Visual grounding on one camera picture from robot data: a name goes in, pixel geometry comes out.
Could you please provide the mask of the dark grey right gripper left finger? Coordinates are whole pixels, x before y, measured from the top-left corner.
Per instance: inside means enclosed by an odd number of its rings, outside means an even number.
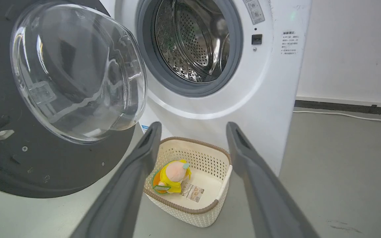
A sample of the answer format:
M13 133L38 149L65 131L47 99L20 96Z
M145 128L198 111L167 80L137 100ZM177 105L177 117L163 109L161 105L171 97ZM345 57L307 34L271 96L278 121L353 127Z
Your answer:
M71 238L131 238L146 178L157 161L162 124L152 123L123 159Z

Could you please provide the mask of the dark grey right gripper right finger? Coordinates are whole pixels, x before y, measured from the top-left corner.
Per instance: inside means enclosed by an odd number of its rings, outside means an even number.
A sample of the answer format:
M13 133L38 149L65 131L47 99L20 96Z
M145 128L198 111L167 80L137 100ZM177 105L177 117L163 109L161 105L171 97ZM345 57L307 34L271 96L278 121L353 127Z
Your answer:
M319 234L238 124L228 122L226 134L234 171L244 182L256 237L318 238Z

